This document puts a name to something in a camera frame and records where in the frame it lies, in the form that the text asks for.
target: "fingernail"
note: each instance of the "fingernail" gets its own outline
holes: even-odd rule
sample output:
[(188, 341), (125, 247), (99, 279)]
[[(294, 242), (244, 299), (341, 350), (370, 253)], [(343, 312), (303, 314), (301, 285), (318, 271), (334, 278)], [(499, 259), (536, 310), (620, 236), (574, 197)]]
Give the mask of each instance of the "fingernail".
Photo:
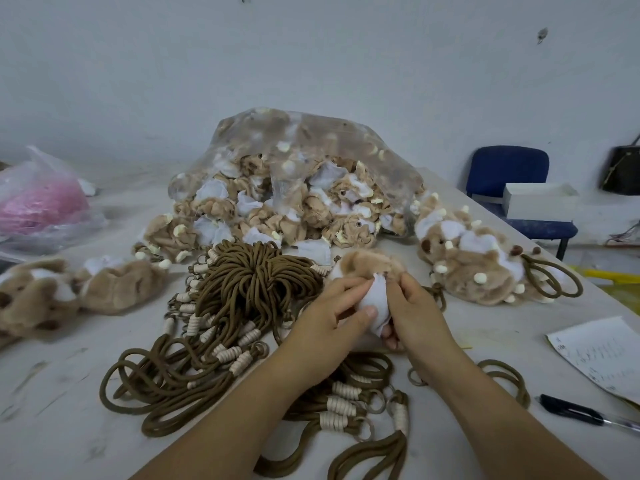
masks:
[(378, 316), (378, 309), (373, 305), (368, 305), (363, 308), (364, 313), (366, 313), (371, 318), (375, 318)]

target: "table surface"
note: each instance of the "table surface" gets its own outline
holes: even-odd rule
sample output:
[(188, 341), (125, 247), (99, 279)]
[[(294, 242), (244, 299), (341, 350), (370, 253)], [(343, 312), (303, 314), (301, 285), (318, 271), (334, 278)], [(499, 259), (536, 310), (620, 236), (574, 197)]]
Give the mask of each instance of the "table surface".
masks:
[[(474, 218), (507, 234), (515, 244), (533, 243), (487, 213), (434, 173), (421, 170), (425, 183), (453, 209), (469, 205)], [(63, 254), (73, 266), (88, 257), (129, 255), (131, 244), (148, 220), (170, 209), (165, 168), (93, 177), (104, 190), (93, 198), (111, 225), (96, 238)], [(381, 239), (378, 247), (402, 258), (420, 282), (429, 283), (429, 267), (416, 257), (415, 243)], [(163, 295), (122, 317), (87, 316), (52, 343), (23, 341), (0, 351), (0, 465), (4, 480), (125, 479), (164, 450), (187, 428), (164, 438), (146, 438), (142, 417), (112, 413), (98, 399), (107, 368), (130, 347), (149, 347), (160, 334), (167, 300), (183, 291), (185, 266), (176, 266)], [(585, 282), (577, 299), (551, 305), (483, 307), (447, 296), (447, 323), (455, 336), (472, 346), (476, 361), (495, 358), (524, 376), (532, 396), (549, 394), (599, 411), (640, 419), (640, 414), (583, 377), (548, 345), (545, 333), (578, 323), (622, 315), (636, 331), (640, 318)], [(439, 396), (428, 387), (409, 384), (406, 357), (394, 355), (392, 382), (410, 397), (411, 432), (404, 479), (481, 478), (477, 460), (462, 430)], [(613, 428), (596, 428), (546, 413), (533, 403), (530, 412), (553, 434), (610, 479), (628, 479), (640, 471), (640, 438)], [(376, 435), (391, 433), (388, 415), (372, 416)], [(281, 422), (265, 446), (268, 458), (282, 458), (298, 443), (302, 423)], [(325, 479), (332, 459), (353, 439), (321, 432), (290, 479)], [(374, 462), (354, 469), (362, 478)]]

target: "clear plastic bag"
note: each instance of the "clear plastic bag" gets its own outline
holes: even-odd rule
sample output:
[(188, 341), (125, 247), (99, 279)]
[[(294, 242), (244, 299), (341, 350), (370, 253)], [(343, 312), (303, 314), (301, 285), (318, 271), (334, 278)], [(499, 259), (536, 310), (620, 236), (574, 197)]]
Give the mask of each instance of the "clear plastic bag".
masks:
[(66, 163), (27, 150), (30, 161), (0, 172), (0, 250), (55, 253), (106, 225)]
[(204, 154), (172, 178), (174, 200), (192, 197), (218, 172), (239, 176), (241, 160), (262, 155), (269, 166), (275, 206), (290, 206), (292, 193), (321, 165), (334, 158), (362, 162), (391, 206), (411, 218), (409, 207), (422, 177), (368, 126), (353, 121), (278, 109), (250, 109), (222, 120)]

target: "pen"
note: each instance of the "pen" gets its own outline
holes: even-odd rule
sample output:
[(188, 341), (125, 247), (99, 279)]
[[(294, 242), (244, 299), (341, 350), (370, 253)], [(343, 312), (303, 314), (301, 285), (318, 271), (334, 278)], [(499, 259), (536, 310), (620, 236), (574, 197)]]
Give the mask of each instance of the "pen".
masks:
[(537, 396), (536, 401), (539, 402), (544, 409), (558, 416), (577, 419), (596, 426), (617, 426), (623, 429), (630, 429), (635, 433), (640, 433), (640, 423), (631, 421), (630, 419), (614, 416), (613, 414), (605, 415), (594, 409), (563, 401), (562, 399), (546, 394)]

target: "paper sheet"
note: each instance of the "paper sheet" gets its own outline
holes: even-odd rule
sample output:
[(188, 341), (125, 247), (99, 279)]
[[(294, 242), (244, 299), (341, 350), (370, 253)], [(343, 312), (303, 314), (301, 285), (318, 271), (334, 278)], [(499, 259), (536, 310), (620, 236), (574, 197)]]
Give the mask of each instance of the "paper sheet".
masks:
[(640, 335), (622, 317), (548, 333), (549, 343), (607, 392), (640, 404)]

